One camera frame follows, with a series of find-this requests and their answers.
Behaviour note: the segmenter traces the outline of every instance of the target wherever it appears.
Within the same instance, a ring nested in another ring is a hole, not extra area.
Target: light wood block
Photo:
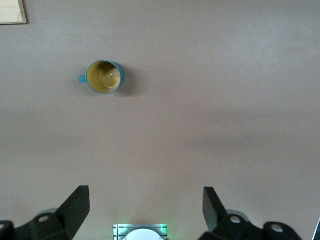
[[[27,23],[22,0],[0,0],[0,25]]]

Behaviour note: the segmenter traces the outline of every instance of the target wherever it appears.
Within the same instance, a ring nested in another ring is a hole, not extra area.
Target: screw
[[[43,222],[47,221],[48,219],[49,219],[48,216],[42,216],[42,217],[40,217],[40,218],[38,219],[38,221],[39,221],[39,223],[43,223]]]
[[[277,233],[283,233],[284,232],[284,229],[278,224],[272,224],[271,228],[272,228],[273,231],[275,231]]]
[[[232,217],[230,218],[230,220],[231,220],[231,222],[233,222],[234,224],[239,224],[239,223],[241,223],[240,218],[237,217],[237,216],[232,216]]]

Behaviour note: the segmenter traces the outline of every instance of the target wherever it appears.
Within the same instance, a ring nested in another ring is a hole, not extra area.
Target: cup
[[[91,63],[79,83],[88,84],[98,94],[114,93],[125,80],[125,71],[116,62],[101,59]]]

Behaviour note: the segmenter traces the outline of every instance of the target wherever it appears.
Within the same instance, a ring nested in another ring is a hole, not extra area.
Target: mug
[[[79,83],[88,84],[98,94],[114,93],[125,80],[125,71],[116,62],[101,59],[91,63]]]

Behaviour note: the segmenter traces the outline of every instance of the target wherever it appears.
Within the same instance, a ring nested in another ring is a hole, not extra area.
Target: table surface
[[[320,216],[320,3],[23,2],[0,26],[0,218],[25,224],[89,185],[76,240],[113,224],[207,230],[203,187],[311,239]],[[126,82],[94,93],[97,59]]]

